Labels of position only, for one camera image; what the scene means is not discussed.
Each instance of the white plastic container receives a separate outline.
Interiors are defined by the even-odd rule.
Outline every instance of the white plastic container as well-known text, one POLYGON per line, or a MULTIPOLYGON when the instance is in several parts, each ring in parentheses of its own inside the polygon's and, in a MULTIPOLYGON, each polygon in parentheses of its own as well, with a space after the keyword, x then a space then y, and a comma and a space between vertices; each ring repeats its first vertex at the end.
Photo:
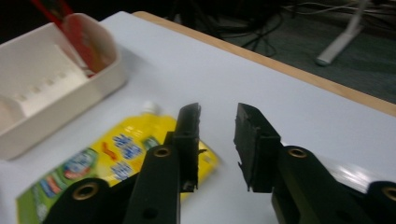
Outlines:
POLYGON ((107 66, 87 77, 53 23, 0 45, 0 160, 21 155, 127 79, 111 34, 84 14, 69 17, 80 19, 107 66))

